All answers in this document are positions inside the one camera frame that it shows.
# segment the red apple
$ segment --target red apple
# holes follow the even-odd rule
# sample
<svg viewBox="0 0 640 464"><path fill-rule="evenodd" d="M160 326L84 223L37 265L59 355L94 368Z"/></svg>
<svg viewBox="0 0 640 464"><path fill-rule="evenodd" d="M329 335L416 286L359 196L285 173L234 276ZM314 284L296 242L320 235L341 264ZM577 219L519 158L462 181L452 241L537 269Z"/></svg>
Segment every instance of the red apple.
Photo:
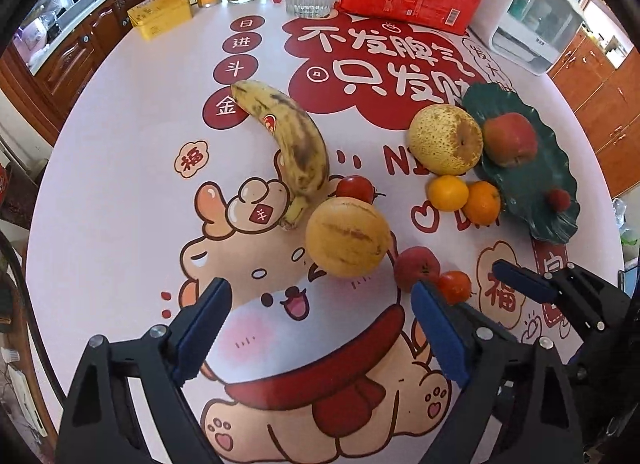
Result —
<svg viewBox="0 0 640 464"><path fill-rule="evenodd" d="M394 279L399 289L411 292L422 280L436 284L440 277L440 262L426 247L418 245L402 251L394 265Z"/></svg>
<svg viewBox="0 0 640 464"><path fill-rule="evenodd" d="M545 195L546 203L556 213L567 211L571 206L571 195L563 189L553 188Z"/></svg>
<svg viewBox="0 0 640 464"><path fill-rule="evenodd" d="M485 121L482 139L487 156L503 168L525 164L538 153L536 130L519 113L505 113Z"/></svg>

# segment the banana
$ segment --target banana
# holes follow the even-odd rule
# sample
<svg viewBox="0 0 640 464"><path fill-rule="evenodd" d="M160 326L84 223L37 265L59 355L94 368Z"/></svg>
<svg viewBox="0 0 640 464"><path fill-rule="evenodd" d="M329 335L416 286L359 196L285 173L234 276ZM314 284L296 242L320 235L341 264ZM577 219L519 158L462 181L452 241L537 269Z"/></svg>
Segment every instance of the banana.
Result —
<svg viewBox="0 0 640 464"><path fill-rule="evenodd" d="M231 96L266 127L280 146L291 202L280 225L295 228L329 176L329 155L309 114L288 95L260 81L236 81Z"/></svg>

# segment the yellow box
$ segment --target yellow box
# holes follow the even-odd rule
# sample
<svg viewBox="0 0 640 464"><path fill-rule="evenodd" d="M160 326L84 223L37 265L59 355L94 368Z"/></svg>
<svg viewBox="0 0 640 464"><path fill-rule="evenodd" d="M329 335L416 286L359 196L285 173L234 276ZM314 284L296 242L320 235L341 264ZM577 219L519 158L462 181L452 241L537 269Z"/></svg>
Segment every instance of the yellow box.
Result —
<svg viewBox="0 0 640 464"><path fill-rule="evenodd" d="M146 40L191 19L189 0L146 0L127 12Z"/></svg>

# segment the pink blush cheek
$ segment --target pink blush cheek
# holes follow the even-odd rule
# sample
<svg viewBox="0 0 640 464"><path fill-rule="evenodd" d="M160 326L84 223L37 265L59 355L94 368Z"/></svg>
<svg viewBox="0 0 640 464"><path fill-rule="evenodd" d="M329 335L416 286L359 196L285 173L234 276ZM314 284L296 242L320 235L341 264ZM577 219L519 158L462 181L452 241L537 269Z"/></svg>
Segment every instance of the pink blush cheek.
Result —
<svg viewBox="0 0 640 464"><path fill-rule="evenodd" d="M229 316L214 344L225 361L242 364L265 357L272 339L273 328L264 317L249 313L235 319Z"/></svg>

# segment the cartoon dog nose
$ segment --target cartoon dog nose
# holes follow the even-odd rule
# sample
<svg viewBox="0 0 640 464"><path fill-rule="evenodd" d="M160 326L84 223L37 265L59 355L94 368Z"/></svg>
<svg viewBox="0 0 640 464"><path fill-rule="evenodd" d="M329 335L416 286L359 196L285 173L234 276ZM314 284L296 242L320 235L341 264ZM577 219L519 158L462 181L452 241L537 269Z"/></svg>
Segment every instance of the cartoon dog nose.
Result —
<svg viewBox="0 0 640 464"><path fill-rule="evenodd" d="M289 287L286 291L284 291L284 296L286 298L296 298L300 295L300 289L298 287Z"/></svg>

